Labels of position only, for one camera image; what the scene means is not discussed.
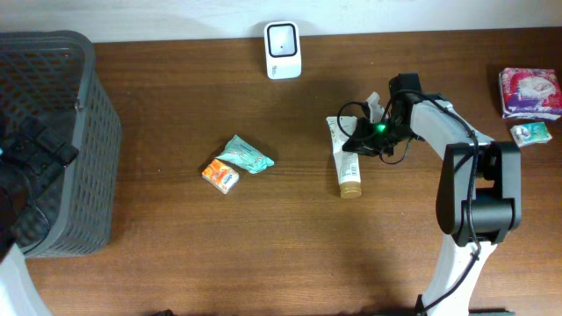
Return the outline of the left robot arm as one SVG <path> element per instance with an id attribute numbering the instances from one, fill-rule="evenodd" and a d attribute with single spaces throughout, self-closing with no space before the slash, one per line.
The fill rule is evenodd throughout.
<path id="1" fill-rule="evenodd" d="M 49 315 L 12 228 L 61 177 L 78 150 L 34 117 L 1 141 L 1 314 Z"/>

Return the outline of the small green tissue packet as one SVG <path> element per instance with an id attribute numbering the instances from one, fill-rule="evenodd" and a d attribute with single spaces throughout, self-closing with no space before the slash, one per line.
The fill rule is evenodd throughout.
<path id="1" fill-rule="evenodd" d="M 510 128 L 510 133 L 518 147 L 545 144 L 552 139 L 544 122 L 533 122 Z"/>

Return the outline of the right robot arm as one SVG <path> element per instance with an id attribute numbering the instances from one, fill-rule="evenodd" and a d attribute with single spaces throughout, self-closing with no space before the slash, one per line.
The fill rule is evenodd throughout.
<path id="1" fill-rule="evenodd" d="M 521 151 L 479 132 L 443 94 L 422 92 L 415 73 L 388 86 L 386 105 L 377 93 L 359 103 L 364 115 L 346 149 L 383 157 L 401 142 L 422 140 L 442 159 L 436 217 L 443 242 L 414 314 L 467 315 L 486 261 L 522 221 Z"/>

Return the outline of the teal soap pouch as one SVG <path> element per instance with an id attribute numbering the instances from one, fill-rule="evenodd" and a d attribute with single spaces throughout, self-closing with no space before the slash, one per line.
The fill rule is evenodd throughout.
<path id="1" fill-rule="evenodd" d="M 218 160 L 229 162 L 250 174 L 258 174 L 272 167 L 275 162 L 268 156 L 262 154 L 243 140 L 238 135 L 225 145 L 224 150 L 217 156 Z"/>

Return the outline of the red purple tissue pack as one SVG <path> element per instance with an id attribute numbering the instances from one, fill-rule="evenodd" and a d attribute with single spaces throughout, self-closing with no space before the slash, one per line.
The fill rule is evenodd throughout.
<path id="1" fill-rule="evenodd" d="M 561 118 L 561 84 L 554 69 L 504 68 L 498 77 L 504 119 Z"/>

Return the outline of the orange tissue packet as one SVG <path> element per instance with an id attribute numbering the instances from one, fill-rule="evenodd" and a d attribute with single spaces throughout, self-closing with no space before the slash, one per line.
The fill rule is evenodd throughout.
<path id="1" fill-rule="evenodd" d="M 223 194 L 227 194 L 238 183 L 239 174 L 224 162 L 213 159 L 202 171 L 202 177 Z"/>

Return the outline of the white tube gold cap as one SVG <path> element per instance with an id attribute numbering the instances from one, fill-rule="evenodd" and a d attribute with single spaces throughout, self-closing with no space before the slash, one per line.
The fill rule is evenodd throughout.
<path id="1" fill-rule="evenodd" d="M 358 198 L 362 195 L 358 154 L 343 150 L 343 145 L 355 132 L 357 118 L 352 116 L 327 117 L 326 121 L 331 135 L 340 196 Z"/>

